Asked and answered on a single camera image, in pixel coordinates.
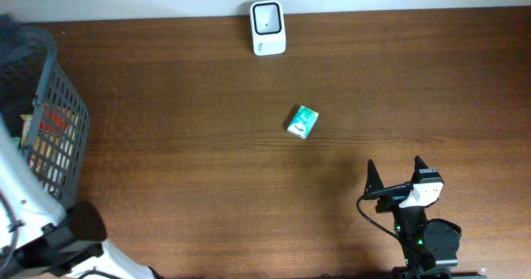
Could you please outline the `small teal tissue pack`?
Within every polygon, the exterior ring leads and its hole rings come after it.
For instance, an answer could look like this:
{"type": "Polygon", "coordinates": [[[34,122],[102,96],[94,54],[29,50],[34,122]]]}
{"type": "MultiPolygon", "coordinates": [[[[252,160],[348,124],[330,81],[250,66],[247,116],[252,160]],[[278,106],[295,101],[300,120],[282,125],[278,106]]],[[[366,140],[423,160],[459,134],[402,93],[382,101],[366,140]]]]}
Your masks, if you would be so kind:
{"type": "Polygon", "coordinates": [[[301,105],[288,125],[287,131],[305,140],[314,128],[318,118],[318,112],[301,105]]]}

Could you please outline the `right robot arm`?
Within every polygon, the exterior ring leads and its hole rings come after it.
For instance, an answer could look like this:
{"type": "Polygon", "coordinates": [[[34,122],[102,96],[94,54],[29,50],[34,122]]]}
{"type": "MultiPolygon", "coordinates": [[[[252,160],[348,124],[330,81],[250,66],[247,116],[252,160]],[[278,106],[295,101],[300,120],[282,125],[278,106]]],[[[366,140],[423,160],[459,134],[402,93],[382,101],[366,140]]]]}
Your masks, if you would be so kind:
{"type": "Polygon", "coordinates": [[[454,273],[458,265],[462,229],[441,218],[429,219],[426,209],[436,203],[444,187],[437,169],[417,156],[412,178],[403,184],[383,185],[375,163],[368,161],[367,180],[362,196],[356,202],[360,215],[376,228],[396,239],[402,248],[405,265],[394,267],[390,277],[407,278],[481,278],[478,273],[454,273]],[[377,213],[393,215],[393,230],[370,218],[362,209],[362,201],[377,202],[377,213]]]}

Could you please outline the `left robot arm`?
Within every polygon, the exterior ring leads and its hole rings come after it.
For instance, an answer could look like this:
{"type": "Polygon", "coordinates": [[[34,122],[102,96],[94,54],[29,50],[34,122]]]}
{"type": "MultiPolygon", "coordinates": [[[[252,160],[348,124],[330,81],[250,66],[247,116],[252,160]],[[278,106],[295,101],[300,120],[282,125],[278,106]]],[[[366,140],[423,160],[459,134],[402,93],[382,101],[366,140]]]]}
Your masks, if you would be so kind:
{"type": "Polygon", "coordinates": [[[46,192],[1,128],[1,276],[149,278],[159,274],[121,252],[92,203],[65,209],[46,192]]]}

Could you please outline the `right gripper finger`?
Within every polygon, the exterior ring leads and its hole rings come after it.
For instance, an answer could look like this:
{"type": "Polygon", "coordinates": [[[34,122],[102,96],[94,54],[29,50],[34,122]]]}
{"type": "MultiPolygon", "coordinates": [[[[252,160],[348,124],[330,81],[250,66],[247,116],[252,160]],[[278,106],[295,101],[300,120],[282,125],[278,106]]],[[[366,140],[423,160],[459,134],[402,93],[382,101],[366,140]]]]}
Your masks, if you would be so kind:
{"type": "Polygon", "coordinates": [[[429,177],[431,169],[421,159],[420,156],[416,156],[414,159],[414,173],[412,175],[412,182],[420,183],[422,180],[429,177]]]}
{"type": "Polygon", "coordinates": [[[367,180],[363,191],[364,200],[374,200],[381,196],[384,190],[382,180],[379,176],[374,162],[370,159],[368,161],[367,180]]]}

